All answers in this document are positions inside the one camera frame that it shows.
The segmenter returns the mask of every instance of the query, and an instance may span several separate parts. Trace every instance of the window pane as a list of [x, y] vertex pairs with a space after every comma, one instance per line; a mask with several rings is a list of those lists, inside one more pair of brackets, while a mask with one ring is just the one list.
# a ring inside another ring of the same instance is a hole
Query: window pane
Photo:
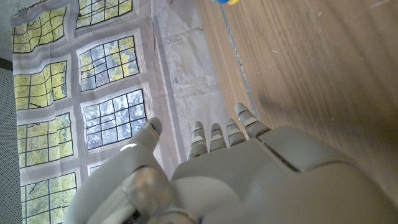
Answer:
[[102, 146], [101, 133], [87, 135], [87, 146], [88, 149], [93, 149]]
[[26, 186], [27, 190], [27, 200], [32, 200], [34, 198], [39, 198], [44, 195], [49, 194], [49, 187], [47, 181], [41, 181], [34, 184], [29, 184]]
[[130, 119], [133, 121], [135, 119], [140, 119], [145, 116], [144, 105], [140, 104], [130, 108]]
[[35, 215], [49, 210], [49, 198], [41, 197], [27, 201], [27, 216]]
[[108, 121], [108, 122], [101, 124], [102, 130], [113, 128], [115, 126], [116, 126], [115, 120]]
[[50, 223], [49, 212], [41, 213], [38, 215], [34, 215], [27, 219], [29, 224], [48, 224]]
[[131, 123], [131, 134], [134, 135], [144, 125], [146, 119], [142, 118]]
[[118, 138], [119, 138], [118, 140], [120, 141], [120, 140], [129, 138], [129, 137], [131, 137], [130, 124], [127, 123], [127, 124], [118, 126]]
[[114, 109], [116, 111], [128, 108], [129, 104], [127, 103], [126, 95], [119, 96], [119, 97], [116, 97], [115, 99], [113, 99], [113, 105], [114, 105]]
[[138, 105], [143, 103], [144, 100], [142, 99], [142, 92], [141, 91], [134, 91], [132, 93], [127, 94], [127, 99], [129, 101], [129, 106]]
[[129, 110], [121, 110], [115, 113], [117, 125], [122, 125], [129, 122]]
[[92, 127], [87, 129], [87, 134], [97, 133], [100, 130], [101, 130], [101, 126], [100, 125], [92, 126]]
[[99, 105], [87, 106], [87, 107], [85, 107], [84, 111], [85, 111], [86, 120], [99, 118], [99, 116], [100, 116]]
[[107, 114], [111, 114], [111, 113], [114, 112], [112, 100], [108, 100], [108, 101], [100, 104], [99, 108], [101, 110], [101, 116], [104, 116], [104, 115], [107, 115]]
[[97, 124], [100, 124], [100, 122], [101, 122], [101, 121], [100, 121], [99, 118], [89, 120], [89, 121], [86, 122], [86, 127], [95, 126], [95, 125], [97, 125]]
[[103, 144], [116, 142], [118, 140], [118, 137], [116, 135], [116, 128], [102, 131], [102, 140]]

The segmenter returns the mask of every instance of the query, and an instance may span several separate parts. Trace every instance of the wooden surface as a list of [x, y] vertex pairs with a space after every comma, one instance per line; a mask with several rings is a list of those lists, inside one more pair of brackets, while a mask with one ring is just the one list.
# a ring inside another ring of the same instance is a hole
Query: wooden surface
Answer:
[[[238, 101], [250, 107], [217, 3], [197, 7], [228, 113]], [[224, 9], [260, 120], [331, 144], [398, 204], [398, 1], [242, 0]]]

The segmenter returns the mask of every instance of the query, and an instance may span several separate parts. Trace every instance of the small toy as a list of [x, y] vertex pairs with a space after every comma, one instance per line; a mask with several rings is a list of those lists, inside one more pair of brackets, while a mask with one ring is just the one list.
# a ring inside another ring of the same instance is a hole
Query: small toy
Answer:
[[225, 4], [226, 3], [226, 4], [229, 4], [229, 5], [236, 4], [236, 3], [238, 3], [238, 1], [239, 0], [218, 0], [218, 2], [221, 3], [221, 4]]

